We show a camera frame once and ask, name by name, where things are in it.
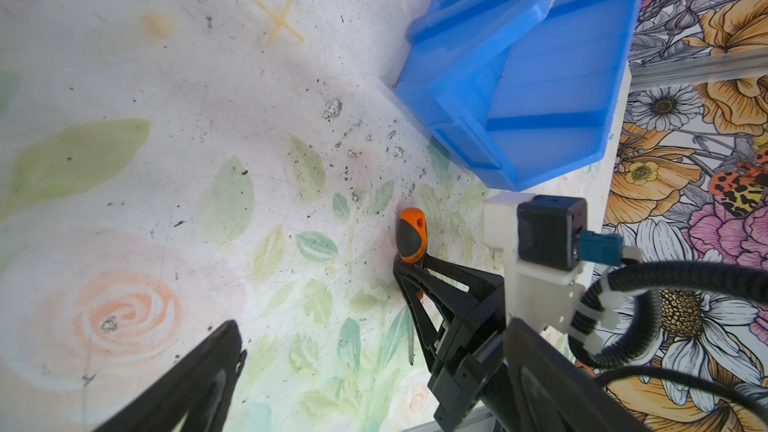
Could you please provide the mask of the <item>orange black screwdriver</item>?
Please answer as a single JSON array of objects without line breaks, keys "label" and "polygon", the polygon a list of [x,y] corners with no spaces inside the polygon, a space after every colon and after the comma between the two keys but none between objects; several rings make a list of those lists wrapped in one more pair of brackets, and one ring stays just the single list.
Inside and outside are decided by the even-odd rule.
[{"label": "orange black screwdriver", "polygon": [[427,253],[427,223],[419,208],[404,209],[396,229],[396,245],[400,260],[409,265],[419,264]]}]

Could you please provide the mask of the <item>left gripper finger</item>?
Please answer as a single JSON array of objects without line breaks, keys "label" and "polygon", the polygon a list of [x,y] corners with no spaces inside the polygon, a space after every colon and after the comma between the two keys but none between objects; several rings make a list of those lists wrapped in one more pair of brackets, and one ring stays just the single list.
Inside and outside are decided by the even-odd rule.
[{"label": "left gripper finger", "polygon": [[223,322],[99,431],[221,431],[247,351]]}]

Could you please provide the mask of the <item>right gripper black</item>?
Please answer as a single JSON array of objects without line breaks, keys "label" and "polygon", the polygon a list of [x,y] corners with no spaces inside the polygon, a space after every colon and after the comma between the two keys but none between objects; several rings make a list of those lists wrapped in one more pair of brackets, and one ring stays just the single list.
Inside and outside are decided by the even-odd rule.
[{"label": "right gripper black", "polygon": [[504,431],[519,431],[503,358],[504,277],[429,255],[417,264],[396,260],[393,275],[431,372],[440,429],[456,431],[481,403]]}]

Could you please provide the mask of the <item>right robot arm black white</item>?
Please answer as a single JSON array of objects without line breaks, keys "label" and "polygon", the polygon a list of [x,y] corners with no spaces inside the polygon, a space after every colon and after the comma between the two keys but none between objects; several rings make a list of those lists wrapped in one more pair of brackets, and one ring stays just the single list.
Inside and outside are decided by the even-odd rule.
[{"label": "right robot arm black white", "polygon": [[396,260],[438,406],[455,431],[483,403],[506,431],[641,431],[643,425],[593,377],[520,319],[508,319],[500,275],[430,256]]}]

